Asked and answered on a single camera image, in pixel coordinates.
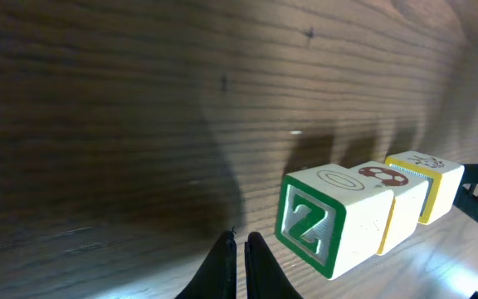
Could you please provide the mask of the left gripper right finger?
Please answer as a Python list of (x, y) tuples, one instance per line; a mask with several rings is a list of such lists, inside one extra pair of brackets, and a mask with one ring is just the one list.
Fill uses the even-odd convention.
[(248, 299), (302, 299), (258, 232), (245, 242), (245, 267)]

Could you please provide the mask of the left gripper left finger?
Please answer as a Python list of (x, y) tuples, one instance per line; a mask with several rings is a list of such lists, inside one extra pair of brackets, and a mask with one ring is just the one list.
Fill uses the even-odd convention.
[(192, 280), (176, 299), (236, 299), (237, 244), (225, 231), (212, 246)]

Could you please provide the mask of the white block letter M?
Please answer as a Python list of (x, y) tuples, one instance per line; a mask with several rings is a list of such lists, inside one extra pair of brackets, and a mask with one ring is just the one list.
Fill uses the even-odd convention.
[(429, 225), (451, 210), (465, 170), (462, 164), (413, 150), (391, 154), (385, 164), (429, 183), (419, 223)]

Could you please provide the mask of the white block soccer ball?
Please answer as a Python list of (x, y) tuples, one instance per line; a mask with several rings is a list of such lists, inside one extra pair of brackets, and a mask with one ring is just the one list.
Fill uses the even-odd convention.
[(382, 256), (410, 237), (416, 230), (429, 183), (423, 177), (376, 161), (354, 166), (351, 170), (375, 185), (393, 191), (393, 203), (387, 226), (377, 251), (377, 254)]

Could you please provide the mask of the white block green Z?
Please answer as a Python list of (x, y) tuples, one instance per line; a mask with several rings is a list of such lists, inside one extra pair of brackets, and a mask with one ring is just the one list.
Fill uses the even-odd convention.
[(376, 254), (393, 191), (337, 164), (285, 174), (275, 236), (329, 280)]

